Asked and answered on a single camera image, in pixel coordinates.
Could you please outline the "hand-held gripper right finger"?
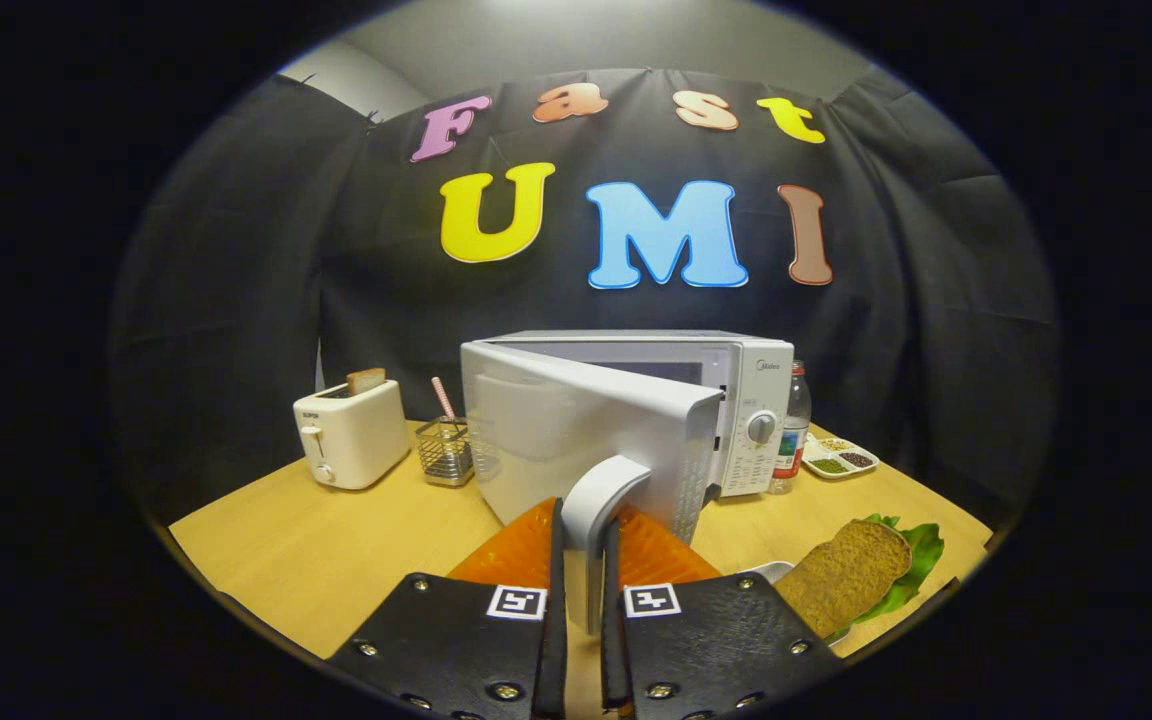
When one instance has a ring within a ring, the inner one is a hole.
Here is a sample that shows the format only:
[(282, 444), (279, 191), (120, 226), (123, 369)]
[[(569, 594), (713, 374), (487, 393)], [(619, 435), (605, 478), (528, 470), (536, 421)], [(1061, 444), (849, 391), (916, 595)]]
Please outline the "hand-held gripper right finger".
[(846, 662), (758, 571), (622, 579), (621, 520), (602, 530), (602, 705), (617, 719), (770, 719)]

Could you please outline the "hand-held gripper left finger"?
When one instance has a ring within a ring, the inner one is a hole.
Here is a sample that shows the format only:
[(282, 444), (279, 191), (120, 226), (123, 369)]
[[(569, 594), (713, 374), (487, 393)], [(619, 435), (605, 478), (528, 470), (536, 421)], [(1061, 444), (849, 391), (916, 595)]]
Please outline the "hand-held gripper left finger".
[(545, 498), (444, 577), (406, 575), (329, 666), (431, 719), (562, 719), (562, 511)]

